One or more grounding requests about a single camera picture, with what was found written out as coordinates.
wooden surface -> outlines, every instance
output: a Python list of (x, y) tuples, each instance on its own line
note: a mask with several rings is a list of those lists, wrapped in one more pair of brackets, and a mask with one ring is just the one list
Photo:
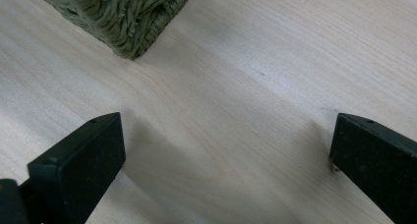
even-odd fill
[(89, 223), (390, 223), (328, 163), (338, 112), (417, 140), (417, 0), (190, 0), (141, 58), (0, 0), (0, 177), (101, 114), (127, 162)]

wicker texture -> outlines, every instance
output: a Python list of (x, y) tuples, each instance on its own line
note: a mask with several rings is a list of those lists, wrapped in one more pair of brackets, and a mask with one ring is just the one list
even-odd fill
[(44, 0), (124, 58), (142, 55), (187, 0)]

black object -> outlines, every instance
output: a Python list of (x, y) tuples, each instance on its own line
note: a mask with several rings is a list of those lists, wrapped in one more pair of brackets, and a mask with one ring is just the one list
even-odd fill
[(0, 223), (85, 223), (126, 159), (120, 113), (94, 118), (0, 180)]
[(330, 160), (393, 222), (417, 223), (417, 142), (372, 120), (339, 114)]

wood grain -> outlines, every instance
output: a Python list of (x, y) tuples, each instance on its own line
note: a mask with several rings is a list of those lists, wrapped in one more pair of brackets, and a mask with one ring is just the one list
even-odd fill
[(0, 176), (122, 113), (89, 223), (390, 223), (328, 151), (338, 112), (417, 140), (417, 0), (189, 0), (120, 59), (41, 0), (0, 0)]

woven basket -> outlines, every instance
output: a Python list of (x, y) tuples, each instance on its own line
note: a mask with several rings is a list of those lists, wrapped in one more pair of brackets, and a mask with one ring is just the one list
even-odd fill
[(142, 55), (187, 0), (44, 0), (121, 57)]

